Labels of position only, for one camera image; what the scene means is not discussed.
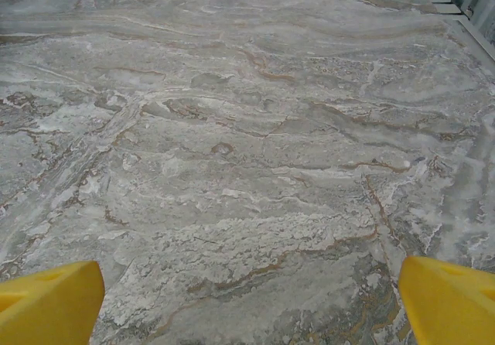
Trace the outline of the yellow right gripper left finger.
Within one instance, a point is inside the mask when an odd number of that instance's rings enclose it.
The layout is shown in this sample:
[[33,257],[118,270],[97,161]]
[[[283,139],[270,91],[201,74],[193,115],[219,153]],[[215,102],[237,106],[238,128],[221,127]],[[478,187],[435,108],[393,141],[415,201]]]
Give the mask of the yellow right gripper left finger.
[[96,261],[1,283],[2,344],[88,344],[104,300]]

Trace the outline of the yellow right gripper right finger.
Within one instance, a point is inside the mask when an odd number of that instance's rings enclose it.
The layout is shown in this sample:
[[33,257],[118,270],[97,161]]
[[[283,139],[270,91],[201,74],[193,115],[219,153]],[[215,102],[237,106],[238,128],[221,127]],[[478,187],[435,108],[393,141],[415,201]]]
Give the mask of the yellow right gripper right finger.
[[493,344],[494,274],[407,257],[398,289],[419,344]]

